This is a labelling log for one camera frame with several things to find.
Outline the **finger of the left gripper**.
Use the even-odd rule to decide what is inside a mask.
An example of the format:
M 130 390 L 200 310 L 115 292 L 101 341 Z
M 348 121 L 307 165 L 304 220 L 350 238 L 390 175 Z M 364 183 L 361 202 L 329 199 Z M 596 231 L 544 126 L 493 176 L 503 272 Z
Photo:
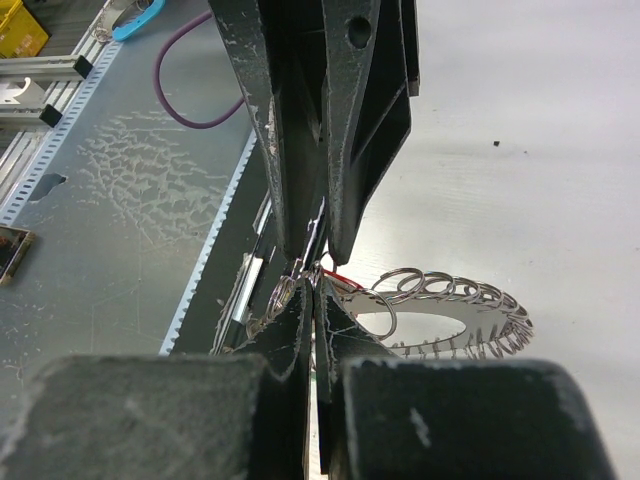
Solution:
M 284 256 L 300 258 L 317 199 L 323 26 L 318 1 L 210 4 L 266 170 Z

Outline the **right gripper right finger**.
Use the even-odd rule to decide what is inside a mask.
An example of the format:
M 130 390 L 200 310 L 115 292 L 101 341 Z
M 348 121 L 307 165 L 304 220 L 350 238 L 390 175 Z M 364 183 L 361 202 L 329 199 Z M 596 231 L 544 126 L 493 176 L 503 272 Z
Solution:
M 316 364 L 321 471 L 332 479 L 613 478 L 572 377 L 518 353 Z

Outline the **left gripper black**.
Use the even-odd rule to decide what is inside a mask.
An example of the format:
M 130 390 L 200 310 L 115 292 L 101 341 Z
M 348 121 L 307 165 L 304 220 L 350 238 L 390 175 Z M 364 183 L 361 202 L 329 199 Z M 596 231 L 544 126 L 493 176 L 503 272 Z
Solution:
M 417 1 L 325 1 L 329 250 L 349 261 L 364 209 L 411 129 Z

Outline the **red key tag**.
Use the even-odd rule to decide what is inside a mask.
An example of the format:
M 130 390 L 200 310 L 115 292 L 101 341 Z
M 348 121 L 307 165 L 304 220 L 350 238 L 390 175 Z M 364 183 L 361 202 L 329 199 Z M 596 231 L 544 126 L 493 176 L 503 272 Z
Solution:
M 345 294 L 353 294 L 364 289 L 364 287 L 356 281 L 344 277 L 337 272 L 324 269 L 323 275 L 336 289 Z

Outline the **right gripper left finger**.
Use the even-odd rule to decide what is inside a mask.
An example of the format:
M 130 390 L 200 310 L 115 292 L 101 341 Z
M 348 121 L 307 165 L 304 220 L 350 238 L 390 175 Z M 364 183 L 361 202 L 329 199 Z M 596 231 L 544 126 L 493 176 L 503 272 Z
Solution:
M 41 369 L 5 479 L 304 479 L 311 285 L 224 355 L 69 356 Z

